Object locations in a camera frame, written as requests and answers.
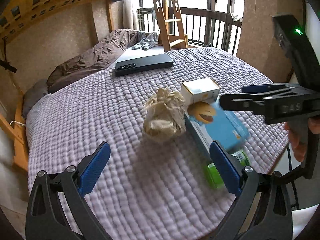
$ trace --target finger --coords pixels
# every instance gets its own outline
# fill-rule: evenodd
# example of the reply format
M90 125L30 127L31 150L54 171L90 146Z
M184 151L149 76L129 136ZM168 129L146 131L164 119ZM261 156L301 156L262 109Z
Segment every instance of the finger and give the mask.
M292 149L294 153L294 157L297 159L298 162L303 162L304 157L307 152L307 145L300 143L295 149Z
M292 149L295 149L299 145L299 137L291 130L288 133L289 142L291 142Z
M285 129L286 131L289 131L289 130L290 130L290 126L289 126L288 122L285 122L285 123L284 123L284 129Z
M311 132L313 132L314 134L320 133L320 118L319 117L309 118L308 124L309 124L309 128L310 128Z

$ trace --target black rectangular case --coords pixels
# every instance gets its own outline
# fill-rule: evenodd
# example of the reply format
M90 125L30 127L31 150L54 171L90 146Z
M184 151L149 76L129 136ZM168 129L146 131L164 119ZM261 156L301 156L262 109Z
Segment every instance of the black rectangular case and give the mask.
M159 54L117 62L115 75L116 77L120 77L141 71L172 66L173 60L167 54Z

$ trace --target quilted bedspread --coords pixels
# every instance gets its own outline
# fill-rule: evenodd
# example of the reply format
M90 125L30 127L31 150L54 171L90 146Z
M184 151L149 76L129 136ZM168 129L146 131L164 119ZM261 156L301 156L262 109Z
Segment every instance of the quilted bedspread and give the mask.
M27 118L29 190L39 170L62 172L107 141L111 158L85 199L113 239L192 240L215 229L234 195L225 187L209 188L204 160L188 132L163 145L143 135L143 106L159 86L180 90L182 82L199 78L217 81L221 94L271 81L220 49L167 54L174 60L171 69L115 77L114 68L108 68L46 96L35 117ZM236 115L251 135L244 149L252 167L270 172L288 142L286 131L250 112ZM78 231L66 200L60 199Z

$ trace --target green light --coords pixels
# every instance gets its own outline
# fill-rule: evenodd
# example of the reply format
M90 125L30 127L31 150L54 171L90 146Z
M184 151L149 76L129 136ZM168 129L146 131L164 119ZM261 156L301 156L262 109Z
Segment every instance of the green light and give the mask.
M302 35L302 31L300 31L299 29L295 29L296 33Z

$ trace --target green package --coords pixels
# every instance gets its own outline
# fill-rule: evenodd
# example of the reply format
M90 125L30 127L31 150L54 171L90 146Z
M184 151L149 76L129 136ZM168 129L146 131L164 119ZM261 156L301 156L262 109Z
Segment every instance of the green package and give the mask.
M250 166L250 161L244 150L237 151L231 155L236 157L242 166ZM213 163L204 167L204 174L212 188L220 188L224 185L223 180Z

